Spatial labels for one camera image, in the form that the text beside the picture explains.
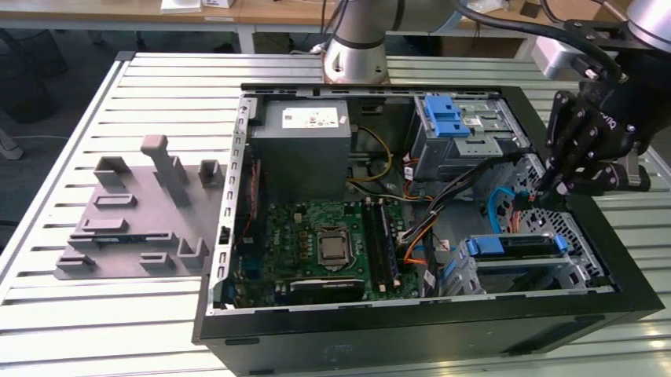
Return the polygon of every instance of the metal table surface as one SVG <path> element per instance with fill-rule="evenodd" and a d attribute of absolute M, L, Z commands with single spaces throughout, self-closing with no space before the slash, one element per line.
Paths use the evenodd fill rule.
<path fill-rule="evenodd" d="M 93 190 L 101 156 L 149 165 L 145 134 L 166 134 L 182 164 L 228 161 L 242 82 L 320 82 L 314 57 L 138 53 L 116 61 L 0 258 L 2 375 L 230 375 L 190 344 L 198 278 L 58 281 L 52 276 Z M 397 84 L 520 86 L 544 120 L 557 89 L 518 60 L 389 58 Z M 652 192 L 598 205 L 671 307 L 671 185 L 649 152 Z M 366 368 L 317 375 L 671 375 L 671 309 L 605 328 L 545 355 Z"/>

